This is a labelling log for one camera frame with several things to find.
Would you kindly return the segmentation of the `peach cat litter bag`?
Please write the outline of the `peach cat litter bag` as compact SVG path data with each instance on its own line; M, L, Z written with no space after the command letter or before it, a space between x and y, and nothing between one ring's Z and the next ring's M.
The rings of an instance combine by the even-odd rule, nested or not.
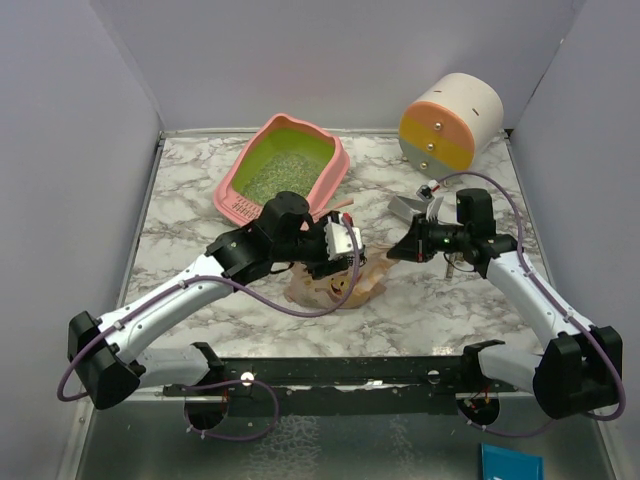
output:
M341 309L356 309L384 293L385 278L398 260L389 259L390 244L372 243L366 246L366 261L360 266L355 287ZM290 303L313 309L328 309L338 303L350 288L352 268L333 276L313 280L301 264L292 267L292 277L284 289Z

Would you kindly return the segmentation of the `grey metal scoop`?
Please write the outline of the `grey metal scoop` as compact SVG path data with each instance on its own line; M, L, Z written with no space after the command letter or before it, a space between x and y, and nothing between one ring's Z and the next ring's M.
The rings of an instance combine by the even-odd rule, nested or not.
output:
M427 216L430 204L430 200L396 195L390 200L387 208L395 217L409 226L415 216L423 218Z

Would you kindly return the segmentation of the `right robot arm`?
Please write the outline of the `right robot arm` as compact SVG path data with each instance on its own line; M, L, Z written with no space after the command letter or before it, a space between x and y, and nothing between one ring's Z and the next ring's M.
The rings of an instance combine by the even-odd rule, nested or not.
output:
M491 195L467 188L456 194L457 221L437 212L436 183L422 186L425 211L414 214L391 259L424 263L437 254L459 254L474 272L500 290L532 328L543 352L534 355L486 341L465 348L461 383L481 391L494 380L531 393L552 419L622 406L622 339L612 327L597 327L577 313L539 276L518 241L496 230Z

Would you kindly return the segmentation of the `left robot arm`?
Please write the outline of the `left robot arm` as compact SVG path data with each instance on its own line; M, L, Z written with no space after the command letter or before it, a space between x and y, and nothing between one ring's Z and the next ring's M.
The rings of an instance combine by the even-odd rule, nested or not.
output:
M180 385L206 395L220 385L221 371L205 344L154 349L152 343L207 305L242 291L277 309L249 289L273 274L276 263L301 264L315 279L351 270L363 259L360 231L346 213L313 219L308 202L278 193L246 225L221 234L189 266L138 300L92 316L76 314L68 325L64 377L76 374L98 410L112 408L140 388Z

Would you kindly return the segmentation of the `green cat litter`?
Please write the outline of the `green cat litter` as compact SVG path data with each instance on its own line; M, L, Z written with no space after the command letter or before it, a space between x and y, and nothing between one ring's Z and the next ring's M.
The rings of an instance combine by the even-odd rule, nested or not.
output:
M242 188L240 193L257 205L264 205L279 192L307 197L324 164L299 153L275 154Z

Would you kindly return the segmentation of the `pink green litter box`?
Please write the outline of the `pink green litter box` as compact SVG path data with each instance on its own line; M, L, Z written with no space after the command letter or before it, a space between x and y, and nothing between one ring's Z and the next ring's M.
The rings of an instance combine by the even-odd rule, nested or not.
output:
M216 209L243 226L281 191L304 197L319 218L350 167L341 140L312 123L279 113L246 143L213 193Z

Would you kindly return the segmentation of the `round cream drawer cabinet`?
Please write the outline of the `round cream drawer cabinet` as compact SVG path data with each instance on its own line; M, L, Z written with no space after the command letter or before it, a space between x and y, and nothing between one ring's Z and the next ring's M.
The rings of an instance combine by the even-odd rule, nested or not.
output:
M502 100L488 83L447 74L404 111L398 127L403 158L430 178L468 170L501 130L503 117Z

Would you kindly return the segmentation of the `blue card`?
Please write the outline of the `blue card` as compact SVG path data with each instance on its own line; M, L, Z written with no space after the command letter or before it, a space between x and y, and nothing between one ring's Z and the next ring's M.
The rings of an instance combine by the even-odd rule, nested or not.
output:
M481 446L481 464L484 480L544 479L544 461L541 457L494 445Z

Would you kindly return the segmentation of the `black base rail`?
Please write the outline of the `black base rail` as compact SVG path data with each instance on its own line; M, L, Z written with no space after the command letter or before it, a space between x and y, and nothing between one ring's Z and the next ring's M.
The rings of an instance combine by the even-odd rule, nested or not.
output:
M172 385L163 394L237 417L453 415L459 399L513 390L474 377L455 355L225 358L197 386Z

